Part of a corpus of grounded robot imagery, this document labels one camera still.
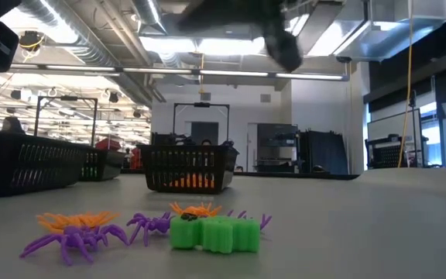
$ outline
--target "shelving unit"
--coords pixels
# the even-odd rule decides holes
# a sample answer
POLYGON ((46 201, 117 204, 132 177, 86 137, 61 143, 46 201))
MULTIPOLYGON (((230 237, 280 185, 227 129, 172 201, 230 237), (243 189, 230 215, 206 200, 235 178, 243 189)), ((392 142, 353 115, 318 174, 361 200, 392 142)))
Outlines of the shelving unit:
POLYGON ((294 125, 258 124, 256 171, 296 172, 298 135, 298 128, 294 125))

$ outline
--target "yellow cable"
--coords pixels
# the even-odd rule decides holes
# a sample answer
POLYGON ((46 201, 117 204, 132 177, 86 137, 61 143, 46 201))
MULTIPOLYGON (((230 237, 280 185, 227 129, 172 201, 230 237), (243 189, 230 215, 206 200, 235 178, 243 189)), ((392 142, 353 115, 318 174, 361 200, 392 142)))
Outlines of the yellow cable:
POLYGON ((400 141, 400 152, 399 152, 399 163, 397 167, 402 165, 403 157, 403 147, 406 144, 406 132, 407 132, 407 114, 409 112, 409 102, 410 102, 410 91, 412 86, 412 42, 413 42, 413 14, 414 14, 414 1, 410 0, 410 34, 409 34, 409 65, 407 73, 407 99, 406 99, 406 113, 403 117, 403 133, 402 140, 400 141))
POLYGON ((39 42, 37 42, 37 43, 33 43, 33 44, 31 44, 31 45, 22 45, 22 44, 20 44, 20 47, 22 47, 22 48, 37 47, 37 46, 39 46, 39 45, 44 41, 44 38, 45 38, 45 36, 43 36, 42 38, 40 38, 39 42))

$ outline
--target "window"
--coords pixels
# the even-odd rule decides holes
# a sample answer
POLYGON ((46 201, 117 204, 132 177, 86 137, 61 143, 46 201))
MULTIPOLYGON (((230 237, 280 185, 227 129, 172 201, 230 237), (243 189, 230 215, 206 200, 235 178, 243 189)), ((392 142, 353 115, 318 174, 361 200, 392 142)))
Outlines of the window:
POLYGON ((440 125, 436 118, 436 112, 436 102, 420 107, 422 132, 423 137, 426 138, 426 148, 424 149, 426 165, 442 165, 440 125))

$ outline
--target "orange object in basket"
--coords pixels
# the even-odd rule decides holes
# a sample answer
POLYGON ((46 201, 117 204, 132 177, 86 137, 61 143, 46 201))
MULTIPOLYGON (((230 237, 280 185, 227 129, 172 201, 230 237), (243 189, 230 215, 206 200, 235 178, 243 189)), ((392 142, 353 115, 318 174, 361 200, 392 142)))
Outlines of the orange object in basket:
POLYGON ((206 177, 203 180, 202 174, 199 174, 198 183, 196 181, 197 181, 196 174, 192 174, 191 176, 188 175, 186 177, 182 177, 175 181, 171 181, 168 185, 170 187, 182 187, 182 188, 185 188, 185 187, 187 187, 187 188, 214 188, 214 180, 207 179, 206 177))

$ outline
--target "purple plastic spider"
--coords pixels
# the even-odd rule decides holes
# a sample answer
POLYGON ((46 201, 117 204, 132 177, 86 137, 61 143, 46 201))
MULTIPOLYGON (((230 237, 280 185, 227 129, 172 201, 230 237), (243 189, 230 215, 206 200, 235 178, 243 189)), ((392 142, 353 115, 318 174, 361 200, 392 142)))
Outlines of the purple plastic spider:
POLYGON ((170 218, 169 212, 164 212, 161 218, 147 218, 141 213, 136 213, 133 216, 133 219, 127 223, 127 226, 131 224, 137 223, 136 229, 133 231, 132 236, 130 237, 130 244, 136 239, 137 234, 139 233, 140 228, 144 228, 144 246, 149 245, 149 231, 158 230, 161 233, 167 233, 168 229, 170 229, 170 220, 174 217, 170 218))
POLYGON ((102 240, 103 244, 108 246, 108 238, 106 237, 107 233, 111 233, 113 236, 118 237, 126 246, 129 245, 127 235, 123 229, 117 225, 108 225, 102 228, 95 227, 94 229, 90 229, 88 227, 79 228, 76 226, 68 226, 63 230, 63 234, 51 233, 32 241, 24 248, 23 253, 20 254, 20 257, 24 258, 39 248, 58 240, 61 243, 61 256, 67 265, 72 265, 71 258, 68 256, 67 248, 78 248, 85 259, 92 263, 92 256, 87 251, 85 245, 88 244, 92 246, 92 249, 96 251, 98 249, 98 242, 102 240))
MULTIPOLYGON (((244 210, 243 212, 240 212, 240 214, 238 214, 238 216, 237 216, 237 219, 240 219, 240 218, 247 219, 247 215, 246 215, 246 213, 247 213, 246 210, 244 210)), ((227 216, 230 217, 230 216, 232 216, 232 214, 233 214, 233 209, 230 210, 230 212, 228 212, 227 216)), ((266 225, 268 225, 269 221, 271 221, 271 218, 272 218, 271 215, 268 216, 268 217, 266 217, 266 214, 263 214, 263 215, 262 215, 261 226, 260 226, 261 230, 264 229, 264 227, 265 227, 266 225)))

